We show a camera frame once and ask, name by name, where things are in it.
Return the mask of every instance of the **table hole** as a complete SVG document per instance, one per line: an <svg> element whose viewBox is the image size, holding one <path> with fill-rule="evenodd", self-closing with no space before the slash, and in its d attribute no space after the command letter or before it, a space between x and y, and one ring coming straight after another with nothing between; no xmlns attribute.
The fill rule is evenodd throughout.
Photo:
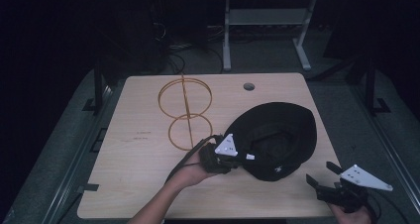
<svg viewBox="0 0 420 224"><path fill-rule="evenodd" d="M244 83L244 89L247 91L253 91L256 86L253 83Z"/></svg>

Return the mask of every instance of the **wooden table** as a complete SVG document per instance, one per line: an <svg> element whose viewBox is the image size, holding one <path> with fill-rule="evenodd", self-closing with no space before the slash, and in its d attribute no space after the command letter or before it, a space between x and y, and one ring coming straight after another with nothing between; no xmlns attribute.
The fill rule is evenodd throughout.
<svg viewBox="0 0 420 224"><path fill-rule="evenodd" d="M338 164L325 127L299 73L187 75L208 84L210 108L203 114L213 134L224 134L229 125L254 106L279 101L302 105L315 117L318 142L311 159L296 172L277 182L255 179L242 168L233 169L183 190L169 208L166 218L292 218L332 215L316 199L306 183L309 173L323 185L332 186L338 177L326 169L326 161ZM81 218L131 218L162 187L167 175L185 151L168 139L173 119L158 106L158 94L180 76L139 76L127 79L120 100L93 168L89 183L97 191L85 191L78 208ZM255 89L244 89L252 83ZM191 113L209 103L210 94L197 83L185 83ZM185 114L181 83L161 97L169 114ZM194 143L206 138L210 128L205 119L190 120ZM177 121L171 135L179 145L190 146L186 121Z"/></svg>

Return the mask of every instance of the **white triangular tag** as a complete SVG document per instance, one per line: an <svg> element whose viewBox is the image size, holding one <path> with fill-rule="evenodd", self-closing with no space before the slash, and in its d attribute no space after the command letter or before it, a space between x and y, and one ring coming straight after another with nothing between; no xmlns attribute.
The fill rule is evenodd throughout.
<svg viewBox="0 0 420 224"><path fill-rule="evenodd" d="M392 191L393 189L392 185L383 182L357 165L342 172L340 177L358 186L372 187L386 191Z"/></svg>
<svg viewBox="0 0 420 224"><path fill-rule="evenodd" d="M234 138L232 134L229 134L225 140L214 150L216 154L235 157L238 152L235 148Z"/></svg>

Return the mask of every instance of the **finger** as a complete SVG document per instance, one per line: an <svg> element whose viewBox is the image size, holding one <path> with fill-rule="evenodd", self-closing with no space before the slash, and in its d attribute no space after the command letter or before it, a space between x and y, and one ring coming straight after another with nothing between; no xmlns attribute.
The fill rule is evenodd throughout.
<svg viewBox="0 0 420 224"><path fill-rule="evenodd" d="M336 217L345 215L343 208L341 206L337 206L331 203L327 203L327 205L330 207L331 211Z"/></svg>

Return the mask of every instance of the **black cable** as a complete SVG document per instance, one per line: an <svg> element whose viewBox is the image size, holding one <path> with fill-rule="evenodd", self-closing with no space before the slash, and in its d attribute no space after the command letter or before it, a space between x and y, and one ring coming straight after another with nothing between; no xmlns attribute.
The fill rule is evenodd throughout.
<svg viewBox="0 0 420 224"><path fill-rule="evenodd" d="M216 51L214 51L213 49L209 49L209 48L207 48L206 50L208 50L208 51L210 51L210 52L212 52L212 53L214 53L214 54L216 54L216 56L217 56L217 58L219 59L219 62L220 62L220 64L221 64L221 68L220 68L220 72L219 73L223 73L223 59L222 59L222 57L216 52Z"/></svg>
<svg viewBox="0 0 420 224"><path fill-rule="evenodd" d="M399 209L396 204L389 199L387 196L385 196L383 193L380 193L376 190L373 190L374 193L378 194L379 196L381 196L383 199L385 199L397 212L398 214L401 216L401 218L404 220L404 223L409 224L408 219L405 217L405 215L402 213L401 209Z"/></svg>
<svg viewBox="0 0 420 224"><path fill-rule="evenodd" d="M231 34L232 32L234 32L236 30L238 26L230 26L229 27L229 33ZM212 43L222 43L225 40L225 29L223 29L221 31L221 33L216 34L216 35L210 35L209 38L207 39L207 43L212 44Z"/></svg>
<svg viewBox="0 0 420 224"><path fill-rule="evenodd" d="M213 30L213 28L218 28L220 30L216 31L216 33L212 33L211 31ZM207 43L220 43L222 42L225 34L225 29L223 26L215 26L213 28L209 28L208 29L208 34L210 34L207 37Z"/></svg>
<svg viewBox="0 0 420 224"><path fill-rule="evenodd" d="M177 55L177 54L169 54L168 56L175 56L175 57L177 57L181 60L181 62L182 62L182 67L181 68L178 68L175 61L173 61L173 59L171 59L171 58L168 59L168 62L172 66L172 70L173 70L174 74L182 73L183 70L185 69L185 59L182 56Z"/></svg>
<svg viewBox="0 0 420 224"><path fill-rule="evenodd" d="M242 30L237 30L237 32L232 32L230 37L229 37L230 38L229 42L231 44L249 44L249 43L253 43L254 41L256 41L257 40L256 37L257 37L256 34L254 34L251 30L242 29Z"/></svg>
<svg viewBox="0 0 420 224"><path fill-rule="evenodd" d="M249 43L253 43L253 42L258 41L258 40L262 40L264 38L264 32L259 31L257 29L245 27L245 28L239 29L239 31L243 32L242 34L239 34L239 37L246 37L246 34L249 34L249 35L251 35L251 38L247 39L247 40L243 40L242 42L241 41L235 41L235 36L236 35L234 34L235 32L232 32L232 34L233 34L232 35L233 39L231 39L232 44L249 44Z"/></svg>
<svg viewBox="0 0 420 224"><path fill-rule="evenodd" d="M185 164L183 165L183 167L191 167L191 166L195 166L195 165L200 165L201 163L191 163L191 164Z"/></svg>
<svg viewBox="0 0 420 224"><path fill-rule="evenodd" d="M378 218L377 218L376 212L374 211L373 207L371 207L371 205L368 202L366 202L365 203L365 208L370 213L371 224L377 224Z"/></svg>
<svg viewBox="0 0 420 224"><path fill-rule="evenodd" d="M185 157L182 158L182 160L175 166L175 168L173 168L173 170L167 176L167 179L164 183L167 183L176 172L178 172L181 168L183 168L185 166L186 161L188 161L188 159L191 158L192 155L194 155L194 153L198 152L198 150L200 150L200 148L202 148L205 144L207 144L208 141L210 141L213 138L216 139L217 137L219 136L213 135L213 136L210 136L208 138L201 140L195 147L193 147L187 154L185 154Z"/></svg>
<svg viewBox="0 0 420 224"><path fill-rule="evenodd" d="M380 217L382 216L382 208L380 207L379 202L377 201L377 199L374 196L369 195L368 197L370 197L374 201L374 203L376 203L376 206L377 206L377 212L375 212L376 213L376 221L379 221Z"/></svg>
<svg viewBox="0 0 420 224"><path fill-rule="evenodd" d="M67 209L61 214L58 221L56 221L56 224L61 223L62 219L67 215L68 211L70 211L71 207L76 203L76 201L81 197L82 193L77 194L77 196L74 198L74 200L70 203L70 205L67 207Z"/></svg>

